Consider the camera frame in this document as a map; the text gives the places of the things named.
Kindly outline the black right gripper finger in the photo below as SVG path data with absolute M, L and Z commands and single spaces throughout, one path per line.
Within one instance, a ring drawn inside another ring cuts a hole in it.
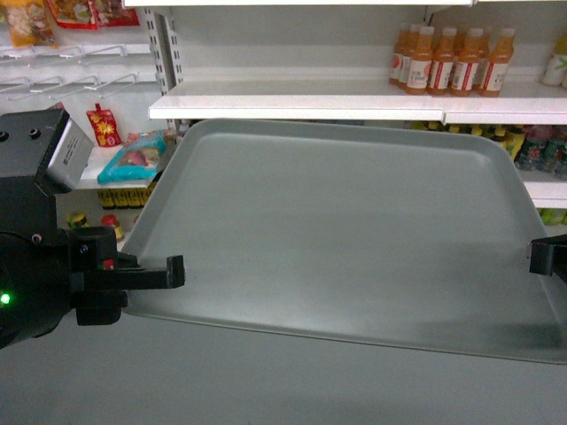
M 534 239 L 528 243 L 529 272 L 545 276 L 556 274 L 566 281 L 566 235 Z

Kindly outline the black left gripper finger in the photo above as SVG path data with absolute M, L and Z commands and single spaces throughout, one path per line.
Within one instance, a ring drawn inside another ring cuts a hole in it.
M 115 279 L 123 290 L 169 290 L 185 284 L 183 255 L 166 258 L 165 267 L 144 268 L 137 257 L 118 253 L 118 267 Z

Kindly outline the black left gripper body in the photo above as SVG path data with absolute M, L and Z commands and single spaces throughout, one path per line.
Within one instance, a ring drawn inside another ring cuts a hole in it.
M 81 326 L 114 324 L 127 305 L 124 290 L 84 290 L 76 273 L 118 267 L 115 231 L 59 230 L 52 246 L 1 233 L 1 347 L 52 332 L 71 310 Z

